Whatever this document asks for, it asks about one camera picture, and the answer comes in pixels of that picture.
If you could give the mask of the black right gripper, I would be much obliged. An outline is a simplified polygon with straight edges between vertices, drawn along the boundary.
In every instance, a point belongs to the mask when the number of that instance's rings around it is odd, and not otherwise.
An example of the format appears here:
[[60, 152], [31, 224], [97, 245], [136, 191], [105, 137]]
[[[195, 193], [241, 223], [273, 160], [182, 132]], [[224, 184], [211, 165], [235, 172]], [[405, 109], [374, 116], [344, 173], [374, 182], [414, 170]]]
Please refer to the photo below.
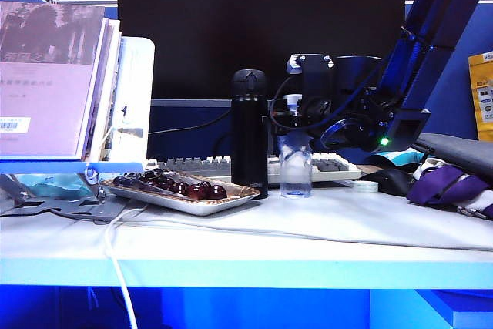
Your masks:
[[263, 116], [271, 137], [311, 136], [315, 146], [371, 152], [385, 137], [382, 113], [373, 101], [387, 60], [374, 56], [302, 55], [300, 115]]

